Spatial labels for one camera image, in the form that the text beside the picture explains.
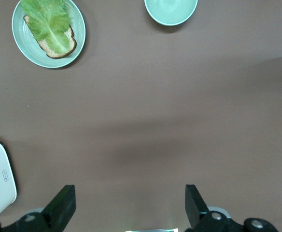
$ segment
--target green lettuce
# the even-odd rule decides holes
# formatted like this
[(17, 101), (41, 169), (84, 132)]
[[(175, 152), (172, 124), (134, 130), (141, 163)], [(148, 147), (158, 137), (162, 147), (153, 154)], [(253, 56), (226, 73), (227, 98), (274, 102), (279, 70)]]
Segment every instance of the green lettuce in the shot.
[(37, 41), (45, 39), (56, 53), (68, 52), (69, 39), (64, 34), (70, 25), (64, 0), (21, 0), (29, 16), (28, 27)]

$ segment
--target blue object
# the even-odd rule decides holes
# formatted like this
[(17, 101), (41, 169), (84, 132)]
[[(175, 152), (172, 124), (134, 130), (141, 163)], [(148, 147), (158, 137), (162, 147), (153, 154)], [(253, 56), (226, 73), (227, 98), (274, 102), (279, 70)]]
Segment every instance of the blue object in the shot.
[(150, 16), (165, 26), (185, 22), (196, 9), (198, 0), (144, 0)]

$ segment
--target toast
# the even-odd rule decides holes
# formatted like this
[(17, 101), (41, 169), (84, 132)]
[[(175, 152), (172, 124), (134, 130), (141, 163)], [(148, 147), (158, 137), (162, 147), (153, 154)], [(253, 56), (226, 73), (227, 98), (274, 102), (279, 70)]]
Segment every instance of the toast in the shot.
[[(28, 25), (28, 20), (29, 20), (29, 16), (28, 15), (25, 15), (23, 17), (24, 21), (26, 22), (26, 24)], [(74, 39), (74, 33), (73, 33), (73, 30), (71, 28), (71, 26), (69, 26), (68, 30), (65, 32), (65, 35), (68, 37), (69, 39), (69, 47), (68, 47), (68, 52), (67, 53), (56, 53), (54, 52), (53, 50), (51, 50), (47, 44), (47, 42), (45, 40), (40, 40), (40, 41), (37, 41), (37, 43), (39, 44), (40, 48), (46, 52), (46, 55), (50, 58), (54, 58), (54, 59), (59, 59), (59, 58), (63, 58), (63, 57), (66, 57), (68, 56), (69, 54), (71, 54), (76, 46), (77, 46), (77, 42), (76, 40)]]

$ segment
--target bowl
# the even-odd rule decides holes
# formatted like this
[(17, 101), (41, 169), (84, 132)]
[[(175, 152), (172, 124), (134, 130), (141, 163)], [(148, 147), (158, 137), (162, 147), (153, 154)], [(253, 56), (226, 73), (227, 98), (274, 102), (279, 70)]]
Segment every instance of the bowl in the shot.
[(85, 43), (85, 23), (83, 16), (72, 0), (65, 0), (65, 5), (70, 18), (70, 25), (77, 42), (75, 50), (64, 58), (54, 59), (46, 55), (37, 41), (33, 38), (23, 16), (20, 2), (16, 5), (12, 16), (12, 33), (14, 40), (23, 55), (33, 63), (45, 68), (60, 68), (73, 62), (80, 54)]
[(144, 0), (150, 16), (165, 26), (185, 22), (195, 11), (197, 2), (198, 0)]

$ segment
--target table surface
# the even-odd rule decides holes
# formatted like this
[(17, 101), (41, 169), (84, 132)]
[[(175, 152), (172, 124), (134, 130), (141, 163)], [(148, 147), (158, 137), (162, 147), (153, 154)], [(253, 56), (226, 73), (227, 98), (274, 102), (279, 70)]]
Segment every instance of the table surface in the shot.
[(200, 0), (174, 27), (142, 0), (74, 2), (85, 46), (52, 70), (19, 51), (18, 1), (0, 0), (0, 141), (18, 186), (3, 226), (74, 184), (67, 232), (182, 232), (195, 184), (282, 232), (282, 1)]

